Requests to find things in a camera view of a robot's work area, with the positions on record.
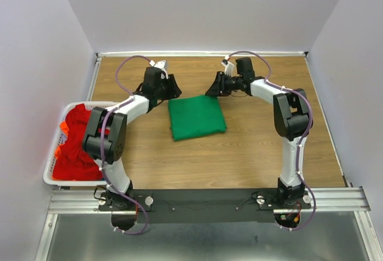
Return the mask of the green t-shirt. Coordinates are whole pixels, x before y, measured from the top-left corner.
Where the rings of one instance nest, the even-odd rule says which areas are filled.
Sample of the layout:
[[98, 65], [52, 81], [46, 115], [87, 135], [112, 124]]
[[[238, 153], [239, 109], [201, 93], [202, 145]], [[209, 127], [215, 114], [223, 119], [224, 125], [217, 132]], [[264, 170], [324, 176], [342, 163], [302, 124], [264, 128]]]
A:
[[174, 141], [225, 133], [227, 125], [216, 97], [205, 95], [168, 102]]

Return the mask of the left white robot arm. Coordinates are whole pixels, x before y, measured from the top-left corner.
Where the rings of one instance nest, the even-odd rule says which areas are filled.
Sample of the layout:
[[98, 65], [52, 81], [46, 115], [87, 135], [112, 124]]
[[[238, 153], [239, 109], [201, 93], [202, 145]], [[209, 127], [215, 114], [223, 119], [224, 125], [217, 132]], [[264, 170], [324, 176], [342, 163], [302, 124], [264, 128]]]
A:
[[132, 183], [121, 159], [128, 124], [181, 94], [174, 75], [168, 73], [167, 61], [161, 60], [146, 68], [143, 82], [131, 97], [107, 108], [91, 110], [81, 146], [98, 165], [118, 209], [128, 209], [133, 201]]

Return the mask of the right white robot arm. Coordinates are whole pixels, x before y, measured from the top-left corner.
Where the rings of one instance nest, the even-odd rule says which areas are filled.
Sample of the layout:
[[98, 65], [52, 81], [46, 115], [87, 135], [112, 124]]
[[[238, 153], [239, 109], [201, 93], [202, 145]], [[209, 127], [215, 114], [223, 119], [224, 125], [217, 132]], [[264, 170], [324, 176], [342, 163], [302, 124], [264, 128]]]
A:
[[249, 57], [230, 61], [226, 56], [206, 96], [224, 97], [233, 91], [260, 98], [273, 106], [273, 122], [282, 138], [282, 171], [275, 193], [276, 203], [289, 208], [305, 195], [303, 154], [307, 136], [313, 125], [312, 109], [302, 89], [289, 89], [256, 76]]

